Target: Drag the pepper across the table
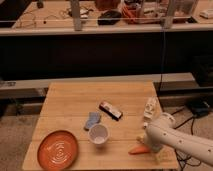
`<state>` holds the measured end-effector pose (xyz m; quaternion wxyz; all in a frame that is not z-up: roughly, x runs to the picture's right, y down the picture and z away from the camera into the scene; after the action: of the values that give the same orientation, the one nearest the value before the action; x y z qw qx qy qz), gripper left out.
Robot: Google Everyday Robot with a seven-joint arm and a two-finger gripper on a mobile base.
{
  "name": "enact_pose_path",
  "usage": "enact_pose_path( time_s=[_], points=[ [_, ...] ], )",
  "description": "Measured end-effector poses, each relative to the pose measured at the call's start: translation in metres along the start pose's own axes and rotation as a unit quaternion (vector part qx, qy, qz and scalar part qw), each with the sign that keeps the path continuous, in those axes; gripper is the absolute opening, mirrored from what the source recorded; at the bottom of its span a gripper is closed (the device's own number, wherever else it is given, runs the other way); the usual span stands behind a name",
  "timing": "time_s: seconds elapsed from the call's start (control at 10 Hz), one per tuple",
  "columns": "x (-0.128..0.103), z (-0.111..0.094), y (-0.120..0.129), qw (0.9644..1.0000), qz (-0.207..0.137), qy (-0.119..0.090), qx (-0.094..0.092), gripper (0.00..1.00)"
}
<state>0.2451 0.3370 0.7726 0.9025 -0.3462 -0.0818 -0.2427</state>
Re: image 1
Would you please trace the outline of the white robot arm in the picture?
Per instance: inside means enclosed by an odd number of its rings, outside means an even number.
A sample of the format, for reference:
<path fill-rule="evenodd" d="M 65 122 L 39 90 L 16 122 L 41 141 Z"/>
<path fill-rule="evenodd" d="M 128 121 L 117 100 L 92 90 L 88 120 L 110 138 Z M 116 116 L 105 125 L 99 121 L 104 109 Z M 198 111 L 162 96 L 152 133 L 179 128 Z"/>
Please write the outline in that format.
<path fill-rule="evenodd" d="M 174 125 L 175 118 L 162 113 L 147 125 L 145 144 L 156 153 L 167 145 L 213 167 L 213 140 L 180 132 Z"/>

